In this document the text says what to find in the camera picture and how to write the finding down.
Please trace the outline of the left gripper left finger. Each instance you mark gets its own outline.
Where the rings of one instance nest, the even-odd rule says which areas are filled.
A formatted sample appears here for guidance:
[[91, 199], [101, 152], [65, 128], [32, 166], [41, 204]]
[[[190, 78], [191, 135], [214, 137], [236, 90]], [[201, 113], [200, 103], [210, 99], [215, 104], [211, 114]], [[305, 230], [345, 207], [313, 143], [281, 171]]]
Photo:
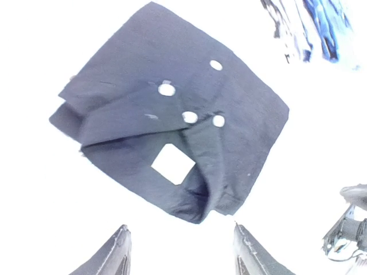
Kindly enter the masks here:
[[88, 261], [70, 275], [129, 275], [131, 247], [131, 232], [127, 225], [121, 225]]

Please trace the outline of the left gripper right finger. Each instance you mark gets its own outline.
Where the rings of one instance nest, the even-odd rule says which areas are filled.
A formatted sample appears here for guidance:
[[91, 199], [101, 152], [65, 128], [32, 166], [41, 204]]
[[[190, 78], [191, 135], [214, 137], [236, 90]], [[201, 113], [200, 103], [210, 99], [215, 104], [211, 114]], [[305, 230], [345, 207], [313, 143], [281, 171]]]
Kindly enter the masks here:
[[279, 263], [241, 224], [234, 228], [233, 248], [236, 274], [295, 275]]

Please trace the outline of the black long sleeve shirt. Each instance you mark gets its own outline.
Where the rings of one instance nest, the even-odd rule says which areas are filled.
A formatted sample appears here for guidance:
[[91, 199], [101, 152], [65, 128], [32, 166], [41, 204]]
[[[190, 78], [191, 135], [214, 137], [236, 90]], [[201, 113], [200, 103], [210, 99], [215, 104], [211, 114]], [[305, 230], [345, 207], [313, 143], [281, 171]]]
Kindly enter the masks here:
[[221, 42], [150, 2], [60, 92], [50, 117], [107, 176], [199, 224], [244, 204], [289, 115]]

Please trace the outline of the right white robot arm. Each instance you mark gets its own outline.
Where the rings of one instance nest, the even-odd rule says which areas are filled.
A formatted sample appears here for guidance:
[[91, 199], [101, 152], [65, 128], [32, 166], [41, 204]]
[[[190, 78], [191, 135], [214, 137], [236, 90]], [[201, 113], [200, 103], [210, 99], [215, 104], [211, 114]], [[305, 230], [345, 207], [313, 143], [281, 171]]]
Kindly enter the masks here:
[[360, 254], [353, 252], [346, 261], [355, 259], [354, 266], [362, 266], [366, 264], [366, 220], [354, 219], [354, 211], [356, 207], [366, 210], [366, 185], [343, 187], [339, 194], [349, 204], [349, 207], [323, 237], [322, 249], [328, 256], [331, 251], [337, 251], [338, 241], [344, 239], [354, 242], [357, 245], [356, 251], [360, 251]]

